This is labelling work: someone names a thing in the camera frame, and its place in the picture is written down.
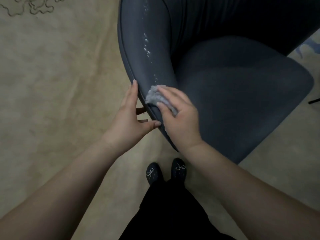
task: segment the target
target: chair leg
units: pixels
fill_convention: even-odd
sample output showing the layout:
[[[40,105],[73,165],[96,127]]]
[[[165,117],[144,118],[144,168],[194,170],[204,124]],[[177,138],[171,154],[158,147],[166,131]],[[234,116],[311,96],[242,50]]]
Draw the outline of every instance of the chair leg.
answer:
[[[308,104],[313,104],[313,103],[316,103],[316,102],[320,102],[320,98],[318,98],[316,100],[312,100],[312,101],[308,102]]]

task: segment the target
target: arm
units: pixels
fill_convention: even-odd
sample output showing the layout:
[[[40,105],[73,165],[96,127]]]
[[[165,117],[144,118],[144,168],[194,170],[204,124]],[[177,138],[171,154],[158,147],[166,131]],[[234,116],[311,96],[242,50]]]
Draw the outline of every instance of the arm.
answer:
[[[254,177],[202,141],[198,112],[189,98],[175,88],[159,91],[179,111],[174,118],[166,106],[158,105],[171,140],[210,181],[248,239],[320,239],[319,212]]]
[[[69,166],[0,220],[0,239],[70,239],[108,169],[160,125],[139,123],[138,84],[128,89],[110,129]]]

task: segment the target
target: beige carpet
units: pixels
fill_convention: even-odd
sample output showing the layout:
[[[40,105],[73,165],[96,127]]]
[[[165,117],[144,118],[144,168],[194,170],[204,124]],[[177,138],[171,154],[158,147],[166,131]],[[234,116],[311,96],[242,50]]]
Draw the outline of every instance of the beige carpet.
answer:
[[[108,128],[129,85],[118,0],[17,1],[0,0],[0,216]],[[301,51],[291,57],[314,89],[241,166],[320,210],[320,103],[306,103],[320,97],[320,55]],[[112,166],[73,239],[118,239],[148,189],[146,166],[158,161],[168,178],[178,155],[159,131],[148,134]],[[245,239],[189,165],[186,186],[220,231]]]

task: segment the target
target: cleaning cloth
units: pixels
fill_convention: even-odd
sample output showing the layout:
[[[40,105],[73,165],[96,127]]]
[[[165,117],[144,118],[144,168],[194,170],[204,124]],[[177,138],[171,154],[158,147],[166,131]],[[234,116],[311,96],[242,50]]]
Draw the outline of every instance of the cleaning cloth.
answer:
[[[157,106],[157,103],[161,102],[171,110],[173,116],[175,117],[178,114],[177,109],[173,107],[170,102],[158,91],[158,86],[165,87],[165,85],[151,86],[148,94],[146,95],[146,104],[153,104]]]

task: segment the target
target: person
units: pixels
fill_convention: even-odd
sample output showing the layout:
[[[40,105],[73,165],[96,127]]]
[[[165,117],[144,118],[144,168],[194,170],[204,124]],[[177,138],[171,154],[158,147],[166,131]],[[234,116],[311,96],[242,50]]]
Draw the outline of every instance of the person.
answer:
[[[262,182],[206,144],[199,133],[198,112],[186,94],[158,87],[177,108],[158,104],[171,140],[190,164],[203,174],[216,197],[248,239],[320,239],[320,213]],[[138,121],[138,84],[133,81],[110,128],[70,165],[0,220],[0,239],[70,239],[108,169],[159,121]],[[120,239],[231,239],[220,234],[186,190],[186,167],[172,164],[164,182],[157,164],[149,165],[151,184],[138,213]]]

